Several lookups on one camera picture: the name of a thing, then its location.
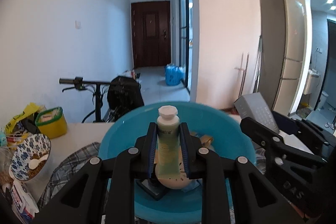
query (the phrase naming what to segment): refrigerator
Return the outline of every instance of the refrigerator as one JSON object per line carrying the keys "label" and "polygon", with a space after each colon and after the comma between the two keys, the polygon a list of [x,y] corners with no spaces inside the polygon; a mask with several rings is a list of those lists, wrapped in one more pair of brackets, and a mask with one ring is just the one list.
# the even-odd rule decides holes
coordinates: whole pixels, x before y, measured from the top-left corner
{"label": "refrigerator", "polygon": [[258,91],[270,109],[288,115],[299,85],[305,49],[303,5],[260,0],[262,54]]}

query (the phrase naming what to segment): handlebar grip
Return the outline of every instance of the handlebar grip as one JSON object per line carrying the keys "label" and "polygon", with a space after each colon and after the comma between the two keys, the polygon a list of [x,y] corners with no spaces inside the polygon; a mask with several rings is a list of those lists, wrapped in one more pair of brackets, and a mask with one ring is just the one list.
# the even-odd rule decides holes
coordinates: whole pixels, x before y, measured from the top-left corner
{"label": "handlebar grip", "polygon": [[60,84],[66,84],[66,85],[73,85],[74,80],[73,79],[65,79],[65,78],[60,78],[59,79]]}

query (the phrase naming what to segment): blue plastic basin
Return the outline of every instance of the blue plastic basin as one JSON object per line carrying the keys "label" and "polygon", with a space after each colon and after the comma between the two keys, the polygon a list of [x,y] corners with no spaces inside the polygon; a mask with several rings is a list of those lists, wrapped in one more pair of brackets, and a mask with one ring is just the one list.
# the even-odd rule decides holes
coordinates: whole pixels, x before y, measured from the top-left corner
{"label": "blue plastic basin", "polygon": [[[255,163],[255,152],[250,138],[238,123],[222,111],[188,102],[163,102],[137,108],[120,118],[106,133],[99,150],[103,160],[116,157],[134,146],[138,137],[146,135],[150,122],[156,122],[158,109],[173,105],[181,122],[187,122],[191,132],[214,137],[213,147],[222,157],[247,157]],[[198,223],[202,213],[202,187],[183,193],[170,190],[155,201],[136,184],[134,186],[135,215],[154,223]]]}

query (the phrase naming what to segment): brown wooden door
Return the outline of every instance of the brown wooden door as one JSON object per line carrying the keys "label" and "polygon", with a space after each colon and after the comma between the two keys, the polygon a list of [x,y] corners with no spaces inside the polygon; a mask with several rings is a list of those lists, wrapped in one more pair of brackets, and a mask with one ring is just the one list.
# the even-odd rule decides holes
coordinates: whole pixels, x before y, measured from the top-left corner
{"label": "brown wooden door", "polygon": [[134,67],[165,66],[170,58],[170,1],[132,3]]}

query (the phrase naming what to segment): bowl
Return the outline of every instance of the bowl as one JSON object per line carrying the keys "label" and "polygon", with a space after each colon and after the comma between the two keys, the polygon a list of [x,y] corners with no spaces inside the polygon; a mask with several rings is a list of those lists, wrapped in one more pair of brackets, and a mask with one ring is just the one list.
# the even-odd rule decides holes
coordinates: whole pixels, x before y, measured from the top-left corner
{"label": "bowl", "polygon": [[[190,132],[214,137],[216,153],[236,159],[247,157],[255,164],[255,152],[249,137],[239,124],[220,110],[191,102],[162,102],[137,108],[121,117],[104,136],[99,150],[103,160],[116,157],[134,146],[138,137],[146,135],[150,122],[156,122],[158,109],[175,106],[180,122],[187,122]],[[154,200],[136,183],[134,185],[134,212],[137,217],[154,223],[199,223],[202,215],[202,187],[184,193],[170,190],[159,201]]]}
{"label": "bowl", "polygon": [[[15,150],[11,170],[16,179],[22,182],[29,182],[32,179],[41,178],[43,174],[48,169],[48,161],[50,160],[51,152],[51,141],[44,134],[35,134],[27,139],[25,139]],[[41,170],[34,174],[33,176],[29,175],[29,162],[33,158],[33,155],[38,155],[42,157],[45,154],[49,154],[48,159],[45,162],[45,165]]]}

